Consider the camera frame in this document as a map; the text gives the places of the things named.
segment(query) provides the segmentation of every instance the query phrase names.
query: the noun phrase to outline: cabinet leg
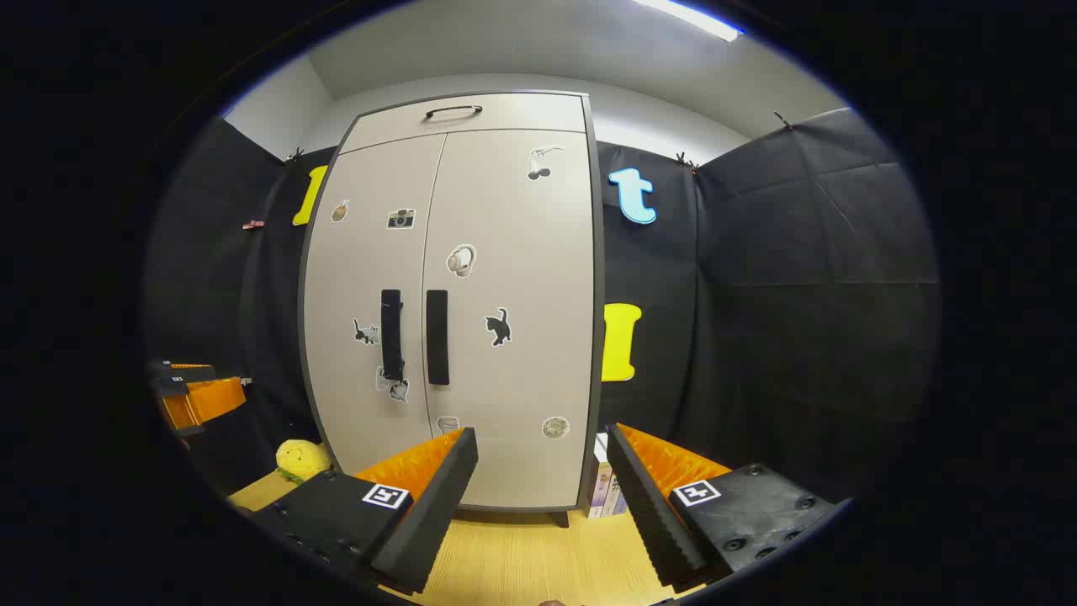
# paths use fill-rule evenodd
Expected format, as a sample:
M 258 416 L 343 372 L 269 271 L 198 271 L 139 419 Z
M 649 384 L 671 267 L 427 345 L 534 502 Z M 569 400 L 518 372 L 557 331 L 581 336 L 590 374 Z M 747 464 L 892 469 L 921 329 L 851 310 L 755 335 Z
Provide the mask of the cabinet leg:
M 550 511 L 550 517 L 554 518 L 554 522 L 562 529 L 569 527 L 569 512 L 568 511 Z

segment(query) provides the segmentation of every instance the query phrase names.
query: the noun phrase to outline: yellow letter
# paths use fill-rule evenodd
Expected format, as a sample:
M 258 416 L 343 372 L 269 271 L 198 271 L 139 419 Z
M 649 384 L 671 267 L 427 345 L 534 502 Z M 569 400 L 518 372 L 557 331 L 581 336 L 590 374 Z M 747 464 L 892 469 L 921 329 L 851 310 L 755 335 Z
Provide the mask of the yellow letter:
M 310 211 L 314 209 L 314 198 L 318 197 L 318 187 L 322 184 L 322 177 L 328 165 L 319 166 L 310 171 L 310 186 L 307 187 L 307 195 L 303 198 L 303 206 L 299 211 L 292 216 L 293 225 L 306 225 L 310 222 Z
M 602 349 L 602 381 L 628 381 L 635 377 L 632 358 L 632 328 L 643 312 L 628 302 L 605 307 L 606 340 Z

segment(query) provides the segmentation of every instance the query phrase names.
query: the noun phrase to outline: black handle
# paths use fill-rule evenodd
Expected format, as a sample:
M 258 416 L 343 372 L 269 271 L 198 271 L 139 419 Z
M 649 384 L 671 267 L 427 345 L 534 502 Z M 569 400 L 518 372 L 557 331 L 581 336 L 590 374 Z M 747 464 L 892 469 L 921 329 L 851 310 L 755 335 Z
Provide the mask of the black handle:
M 450 108 L 432 109 L 426 112 L 426 117 L 434 117 L 434 114 L 439 111 L 448 111 L 450 109 L 470 109 L 475 110 L 475 113 L 482 111 L 482 105 L 452 105 Z
M 449 384 L 449 292 L 426 291 L 426 369 L 431 385 Z
M 381 366 L 389 381 L 404 381 L 401 356 L 401 291 L 381 291 Z

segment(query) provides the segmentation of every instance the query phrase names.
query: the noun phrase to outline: white cabinet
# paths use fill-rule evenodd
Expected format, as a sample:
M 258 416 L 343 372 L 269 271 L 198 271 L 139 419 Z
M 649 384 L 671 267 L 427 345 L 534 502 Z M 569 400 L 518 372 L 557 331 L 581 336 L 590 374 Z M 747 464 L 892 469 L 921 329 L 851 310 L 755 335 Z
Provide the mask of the white cabinet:
M 479 454 L 462 506 L 581 503 L 603 335 L 587 108 L 466 95 L 360 116 L 345 136 L 300 279 L 308 392 L 344 473 L 459 423 Z

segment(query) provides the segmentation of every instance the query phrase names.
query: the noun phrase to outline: yellow plush toy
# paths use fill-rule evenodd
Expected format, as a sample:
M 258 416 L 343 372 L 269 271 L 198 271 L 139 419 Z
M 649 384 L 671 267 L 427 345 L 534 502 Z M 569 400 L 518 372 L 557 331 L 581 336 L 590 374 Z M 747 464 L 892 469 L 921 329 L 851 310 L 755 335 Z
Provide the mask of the yellow plush toy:
M 325 449 L 306 440 L 284 440 L 277 449 L 277 471 L 284 478 L 302 484 L 330 468 Z

